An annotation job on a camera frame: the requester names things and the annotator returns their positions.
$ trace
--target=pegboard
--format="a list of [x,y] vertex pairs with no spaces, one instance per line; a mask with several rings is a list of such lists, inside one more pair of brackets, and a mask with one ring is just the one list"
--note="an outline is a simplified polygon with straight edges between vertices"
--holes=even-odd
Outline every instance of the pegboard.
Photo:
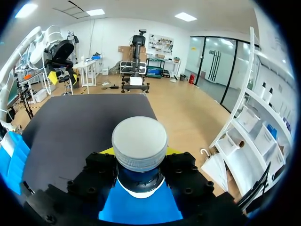
[[156,50],[156,52],[167,55],[172,54],[174,47],[174,39],[150,34],[149,48]]

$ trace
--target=cardboard box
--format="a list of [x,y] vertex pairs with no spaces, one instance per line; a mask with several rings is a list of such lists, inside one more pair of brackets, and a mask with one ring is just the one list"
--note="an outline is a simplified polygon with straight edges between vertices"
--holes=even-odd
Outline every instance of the cardboard box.
[[[133,46],[118,46],[118,52],[122,53],[122,61],[133,61]],[[146,48],[140,49],[140,61],[146,62]]]
[[162,55],[162,54],[156,54],[155,57],[156,57],[156,58],[160,58],[160,59],[164,59],[164,58],[165,58],[165,56]]

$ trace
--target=blue bin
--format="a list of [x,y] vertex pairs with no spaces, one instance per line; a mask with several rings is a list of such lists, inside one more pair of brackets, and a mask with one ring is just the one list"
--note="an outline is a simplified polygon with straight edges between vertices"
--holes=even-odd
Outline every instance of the blue bin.
[[21,135],[11,131],[9,135],[16,144],[16,148],[12,157],[9,156],[3,147],[0,148],[0,174],[8,188],[17,194],[21,194],[19,184],[22,182],[23,171],[30,149],[23,141]]
[[160,75],[161,71],[159,69],[147,69],[147,74]]
[[100,55],[99,56],[91,56],[92,60],[99,60],[100,59]]

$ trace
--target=ceiling light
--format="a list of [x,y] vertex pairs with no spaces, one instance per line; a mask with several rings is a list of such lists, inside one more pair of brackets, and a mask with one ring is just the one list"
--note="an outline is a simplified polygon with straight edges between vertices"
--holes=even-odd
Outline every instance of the ceiling light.
[[226,44],[226,45],[229,45],[229,46],[233,46],[233,43],[228,41],[228,40],[225,40],[225,39],[221,39],[221,42]]
[[38,5],[36,4],[32,4],[32,3],[28,3],[23,5],[23,7],[20,9],[20,11],[17,13],[17,15],[15,16],[15,18],[24,18],[29,16],[36,8],[38,7]]
[[104,15],[104,11],[102,8],[90,10],[90,11],[87,11],[86,13],[88,13],[90,16]]
[[197,20],[195,17],[187,14],[187,13],[179,13],[177,15],[175,15],[175,17],[181,19],[181,20],[185,20],[187,22],[193,21],[193,20]]

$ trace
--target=black tabletop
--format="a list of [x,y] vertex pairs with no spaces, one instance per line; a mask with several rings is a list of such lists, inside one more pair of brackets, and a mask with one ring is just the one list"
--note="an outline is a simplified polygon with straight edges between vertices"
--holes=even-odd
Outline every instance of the black tabletop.
[[133,116],[156,118],[146,96],[99,94],[50,98],[22,136],[31,149],[23,179],[33,190],[53,184],[66,191],[92,152],[112,147],[118,123]]

